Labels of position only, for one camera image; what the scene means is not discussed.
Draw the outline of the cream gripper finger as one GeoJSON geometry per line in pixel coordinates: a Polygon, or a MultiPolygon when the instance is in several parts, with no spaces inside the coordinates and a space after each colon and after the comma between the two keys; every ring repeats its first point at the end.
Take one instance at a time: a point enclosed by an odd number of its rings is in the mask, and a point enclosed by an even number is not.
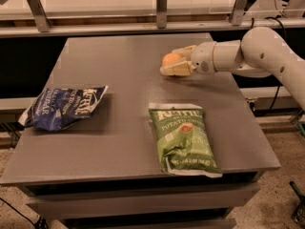
{"type": "Polygon", "coordinates": [[[179,48],[179,49],[175,49],[173,50],[173,53],[179,54],[182,57],[185,57],[188,61],[191,60],[191,53],[193,52],[193,50],[196,48],[196,45],[190,45],[187,46],[185,48],[179,48]]]}
{"type": "Polygon", "coordinates": [[[195,66],[186,60],[165,65],[160,68],[160,72],[166,76],[188,76],[191,75],[194,70],[195,66]]]}

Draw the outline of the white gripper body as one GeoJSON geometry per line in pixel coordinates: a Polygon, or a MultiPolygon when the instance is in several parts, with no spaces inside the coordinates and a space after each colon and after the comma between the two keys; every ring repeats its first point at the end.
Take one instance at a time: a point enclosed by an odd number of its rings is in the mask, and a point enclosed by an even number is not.
{"type": "Polygon", "coordinates": [[[191,61],[195,70],[200,74],[215,73],[214,69],[214,46],[215,41],[204,42],[197,45],[191,52],[191,61]]]}

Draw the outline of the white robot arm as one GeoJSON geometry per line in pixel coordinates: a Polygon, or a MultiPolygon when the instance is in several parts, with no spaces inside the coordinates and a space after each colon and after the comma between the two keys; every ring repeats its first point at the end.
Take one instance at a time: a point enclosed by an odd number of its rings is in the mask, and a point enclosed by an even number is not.
{"type": "Polygon", "coordinates": [[[194,72],[272,75],[305,109],[305,59],[267,27],[255,27],[240,40],[208,41],[175,49],[163,57],[160,72],[166,76],[189,76],[194,72]]]}

